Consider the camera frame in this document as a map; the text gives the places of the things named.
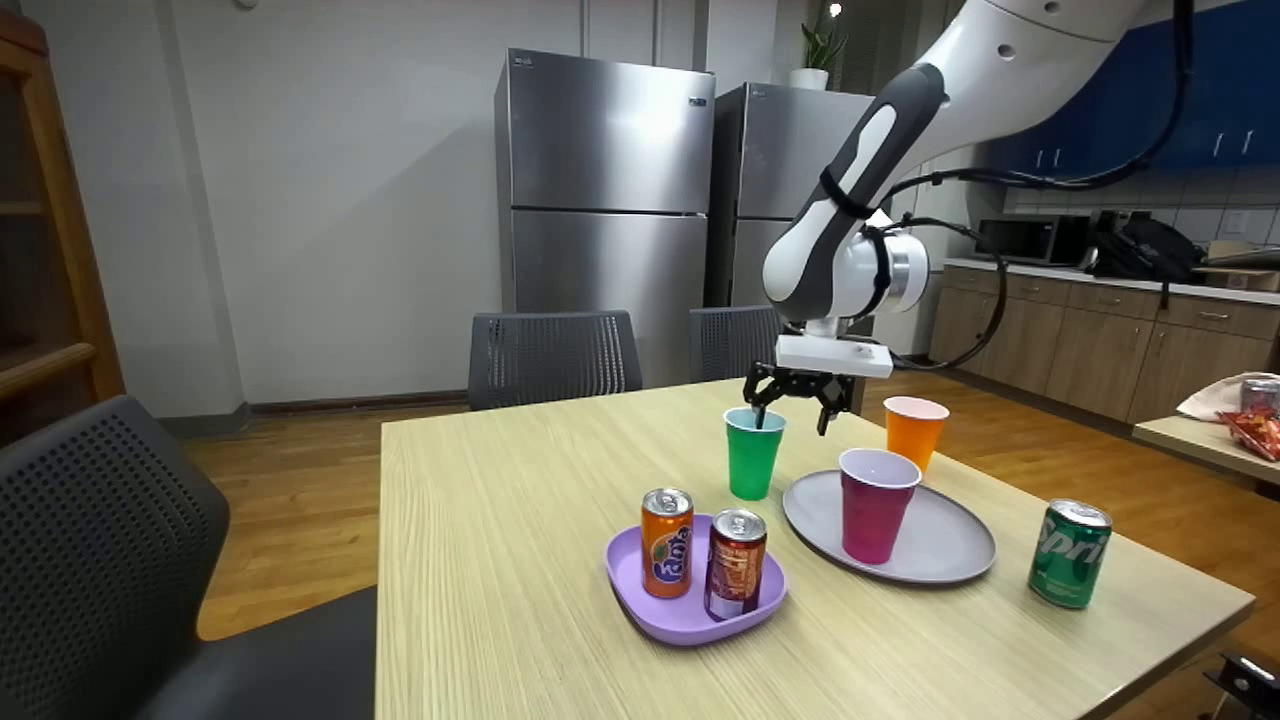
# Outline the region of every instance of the plastic cup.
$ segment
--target plastic cup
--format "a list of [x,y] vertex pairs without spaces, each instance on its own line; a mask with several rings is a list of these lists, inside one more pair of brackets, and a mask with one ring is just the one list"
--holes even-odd
[[894,452],[839,452],[844,551],[861,562],[885,562],[918,484],[918,469]]
[[906,454],[918,471],[928,471],[932,447],[945,436],[948,417],[948,402],[923,394],[888,394],[885,447]]
[[764,500],[773,484],[776,445],[789,418],[776,411],[755,417],[755,407],[726,407],[726,492],[738,500]]

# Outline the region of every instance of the wooden floor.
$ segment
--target wooden floor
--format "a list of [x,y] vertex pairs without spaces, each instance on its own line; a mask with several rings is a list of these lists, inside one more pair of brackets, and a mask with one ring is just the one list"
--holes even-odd
[[[1032,496],[1099,503],[1123,537],[1248,587],[1255,607],[1223,647],[1280,667],[1280,500],[1255,496],[1238,475],[1142,447],[1116,429],[936,370],[873,382],[867,418],[878,418],[888,393],[918,393],[951,407],[938,445],[948,454]],[[233,500],[233,537],[200,630],[226,635],[373,583],[378,425],[429,411],[461,407],[448,398],[274,407],[254,411],[244,436],[188,438],[197,465]],[[1221,696],[1198,673],[1215,667],[1215,653],[1190,656],[1118,717],[1212,711]]]

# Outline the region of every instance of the table top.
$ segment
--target table top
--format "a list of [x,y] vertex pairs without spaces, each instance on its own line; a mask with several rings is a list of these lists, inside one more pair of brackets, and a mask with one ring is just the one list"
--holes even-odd
[[780,492],[885,431],[780,398],[776,492],[755,509],[789,571],[755,630],[663,647],[610,596],[603,549],[655,484],[730,509],[723,407],[738,382],[683,382],[508,411],[384,425],[374,711],[420,717],[1085,717],[1223,630],[1250,605],[1112,537],[1087,611],[1025,579],[1044,500],[936,454],[928,484],[995,537],[995,568],[906,587],[816,554]]
[[1264,484],[1280,484],[1280,465],[1242,452],[1223,425],[1204,425],[1190,417],[1155,417],[1132,429],[1134,438],[1215,465]]

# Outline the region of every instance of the wall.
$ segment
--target wall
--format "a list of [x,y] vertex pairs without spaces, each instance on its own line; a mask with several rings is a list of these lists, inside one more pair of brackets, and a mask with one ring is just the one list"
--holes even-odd
[[796,57],[799,0],[27,0],[126,388],[160,417],[465,388],[505,47]]
[[50,45],[126,393],[160,417],[240,407],[236,341],[165,2],[24,9]]
[[1155,171],[1105,190],[1007,190],[1002,211],[1150,211],[1206,249],[1242,239],[1280,253],[1280,166]]

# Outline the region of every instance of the wooden shelf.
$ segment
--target wooden shelf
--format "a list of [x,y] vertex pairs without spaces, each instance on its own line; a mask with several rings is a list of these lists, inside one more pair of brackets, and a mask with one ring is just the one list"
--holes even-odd
[[24,217],[44,217],[44,204],[35,201],[0,201],[0,221],[24,221]]
[[4,445],[125,388],[44,30],[4,9],[0,160]]
[[46,381],[87,370],[93,342],[27,346],[0,357],[0,398],[24,394]]

